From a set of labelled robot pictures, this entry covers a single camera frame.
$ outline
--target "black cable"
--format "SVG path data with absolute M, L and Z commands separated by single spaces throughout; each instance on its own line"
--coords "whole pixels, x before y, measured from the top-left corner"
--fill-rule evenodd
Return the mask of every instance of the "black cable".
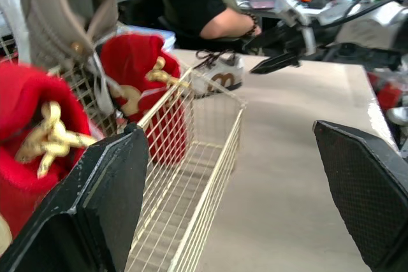
M 356 0 L 356 3 L 355 4 L 353 3 L 351 8 L 353 8 L 357 4 L 357 1 L 361 2 L 361 0 Z M 332 22 L 330 24 L 317 25 L 314 28 L 315 29 L 327 29 L 327 28 L 336 27 L 338 25 L 345 24 L 346 22 L 350 22 L 350 21 L 352 21 L 354 19 L 357 19 L 357 18 L 359 18 L 359 17 L 361 17 L 363 15 L 366 15 L 366 14 L 370 13 L 371 11 L 374 11 L 374 10 L 380 8 L 381 6 L 384 6 L 385 4 L 391 3 L 393 1 L 396 1 L 396 0 L 382 0 L 382 1 L 379 1 L 379 2 L 377 2 L 375 4 L 373 4 L 372 6 L 370 6 L 369 8 L 364 9 L 361 12 L 358 12 L 358 13 L 353 14 L 353 15 L 348 16 L 348 17 L 342 17 L 342 18 L 340 18 L 340 19 L 338 19 L 338 20 L 336 20 L 336 21 L 334 21 L 334 22 Z

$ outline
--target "table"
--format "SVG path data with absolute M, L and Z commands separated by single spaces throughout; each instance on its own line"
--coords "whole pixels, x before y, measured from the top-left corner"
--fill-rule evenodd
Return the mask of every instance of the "table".
M 270 9 L 270 10 L 254 10 L 249 6 L 248 0 L 236 0 L 239 7 L 244 10 L 244 11 L 251 11 L 253 14 L 255 14 L 258 17 L 261 18 L 277 18 L 275 10 Z M 309 17 L 315 17 L 319 13 L 328 10 L 332 7 L 332 4 L 329 3 L 326 7 L 323 9 L 310 9 L 310 8 L 302 8 L 302 12 L 305 13 Z
M 194 52 L 175 50 L 194 64 Z M 393 145 L 361 66 L 302 62 L 269 75 L 248 71 L 242 148 L 199 272 L 369 272 L 332 201 L 313 122 L 329 120 Z

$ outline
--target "white wire basket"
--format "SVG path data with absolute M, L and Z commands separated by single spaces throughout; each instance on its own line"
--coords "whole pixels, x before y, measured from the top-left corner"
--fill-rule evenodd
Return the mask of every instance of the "white wire basket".
M 11 35 L 0 37 L 0 52 L 0 61 L 17 58 Z M 148 137 L 149 133 L 155 133 L 150 149 L 157 151 L 163 135 L 176 134 L 170 131 L 168 123 L 183 120 L 186 151 L 182 157 L 170 156 L 178 162 L 154 162 L 154 156 L 150 157 L 142 212 L 125 271 L 194 271 L 235 167 L 244 101 L 193 68 L 184 64 L 182 68 L 185 73 L 180 81 L 191 84 L 193 78 L 204 78 L 208 86 L 220 93 L 195 99 L 193 90 L 172 86 L 139 121 Z M 91 82 L 93 75 L 85 67 L 76 66 L 67 71 L 57 68 L 53 73 L 69 83 L 90 119 L 105 135 L 118 133 L 116 116 L 106 116 L 98 110 Z M 177 108 L 183 108 L 181 119 L 172 114 Z M 170 116 L 163 117 L 163 112 Z M 171 152 L 179 143 L 179 139 L 172 138 L 166 145 Z

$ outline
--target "shoelace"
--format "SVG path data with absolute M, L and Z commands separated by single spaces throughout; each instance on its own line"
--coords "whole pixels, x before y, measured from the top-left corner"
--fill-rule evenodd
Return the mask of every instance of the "shoelace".
M 203 62 L 199 63 L 196 67 L 194 67 L 195 69 L 197 68 L 201 68 L 201 67 L 208 67 L 211 68 L 213 66 L 215 66 L 215 61 L 222 56 L 223 54 L 232 52 L 233 56 L 235 57 L 235 52 L 233 50 L 224 50 L 221 52 L 211 52 L 209 50 L 198 50 L 196 52 L 196 57 L 199 60 L 204 60 Z
M 43 120 L 25 138 L 15 160 L 28 163 L 43 155 L 37 170 L 37 177 L 47 175 L 56 157 L 64 157 L 71 147 L 87 148 L 96 140 L 88 135 L 67 131 L 61 121 L 61 107 L 55 101 L 41 107 Z

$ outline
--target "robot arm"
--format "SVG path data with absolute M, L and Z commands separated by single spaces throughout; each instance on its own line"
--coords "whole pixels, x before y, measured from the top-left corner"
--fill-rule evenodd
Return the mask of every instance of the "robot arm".
M 408 8 L 396 1 L 338 4 L 315 18 L 302 11 L 296 0 L 277 0 L 280 22 L 247 44 L 249 48 L 273 46 L 276 57 L 256 66 L 252 73 L 270 73 L 288 65 L 299 65 L 303 55 L 330 43 L 354 43 L 361 47 L 408 54 Z

